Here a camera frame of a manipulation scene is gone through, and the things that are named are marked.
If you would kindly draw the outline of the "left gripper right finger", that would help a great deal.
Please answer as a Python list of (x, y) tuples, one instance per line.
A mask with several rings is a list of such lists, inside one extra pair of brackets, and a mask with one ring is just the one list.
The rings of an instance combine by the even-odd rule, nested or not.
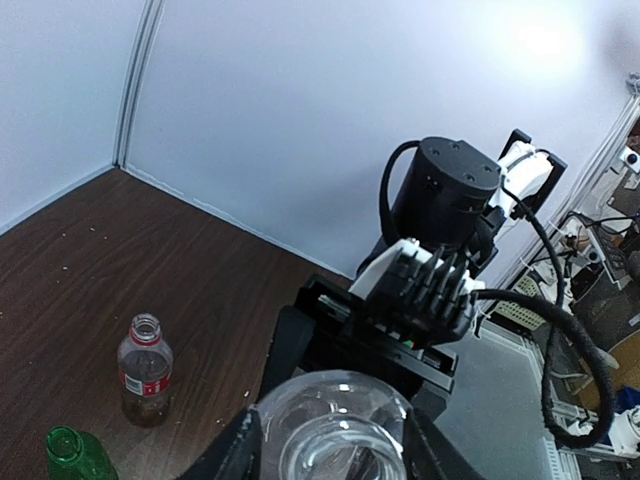
[(419, 409), (411, 407), (407, 412), (402, 447), (410, 480), (485, 480)]

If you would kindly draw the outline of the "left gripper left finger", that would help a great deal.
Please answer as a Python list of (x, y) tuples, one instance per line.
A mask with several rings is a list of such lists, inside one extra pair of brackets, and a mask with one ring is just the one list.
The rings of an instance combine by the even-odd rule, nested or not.
[(262, 429), (256, 407), (242, 409), (178, 480), (258, 480)]

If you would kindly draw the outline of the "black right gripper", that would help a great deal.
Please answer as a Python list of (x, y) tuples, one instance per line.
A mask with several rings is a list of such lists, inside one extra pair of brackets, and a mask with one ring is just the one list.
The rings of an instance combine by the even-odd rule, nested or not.
[(352, 370), (394, 387), (432, 419), (447, 408), (459, 357), (444, 346), (417, 349), (358, 318), (359, 300), (333, 281), (314, 275), (293, 306), (278, 316), (259, 399), (305, 371)]

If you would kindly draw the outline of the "clear bottle white cap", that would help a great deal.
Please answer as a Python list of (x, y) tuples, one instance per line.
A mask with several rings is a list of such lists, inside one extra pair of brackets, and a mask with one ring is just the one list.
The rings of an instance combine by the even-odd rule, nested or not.
[(262, 479), (405, 479), (411, 406), (385, 382), (345, 370), (306, 373), (258, 404)]

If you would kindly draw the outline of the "red label cola bottle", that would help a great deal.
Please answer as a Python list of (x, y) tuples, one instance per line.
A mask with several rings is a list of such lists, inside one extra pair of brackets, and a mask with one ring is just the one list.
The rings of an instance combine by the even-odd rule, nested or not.
[(159, 319), (150, 313), (136, 315), (117, 351), (121, 407), (132, 424), (151, 428), (166, 419), (173, 361)]

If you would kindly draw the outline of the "green plastic bottle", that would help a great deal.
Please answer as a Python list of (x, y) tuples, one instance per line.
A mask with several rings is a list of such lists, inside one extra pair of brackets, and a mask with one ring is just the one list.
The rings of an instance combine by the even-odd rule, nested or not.
[(46, 437), (46, 453), (49, 479), (119, 478), (105, 448), (88, 432), (53, 428)]

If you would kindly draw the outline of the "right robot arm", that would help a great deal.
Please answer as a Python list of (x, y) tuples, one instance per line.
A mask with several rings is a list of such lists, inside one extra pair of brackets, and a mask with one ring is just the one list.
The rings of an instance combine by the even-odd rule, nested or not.
[(458, 356), (449, 346), (477, 325), (480, 273), (497, 238), (530, 219), (566, 170), (521, 131), (497, 159), (463, 140), (404, 142), (413, 157), (396, 196), (381, 179), (381, 236), (347, 287), (311, 277), (282, 308), (264, 369), (266, 395), (296, 370), (353, 370), (406, 398), (426, 391), (432, 417), (446, 408)]

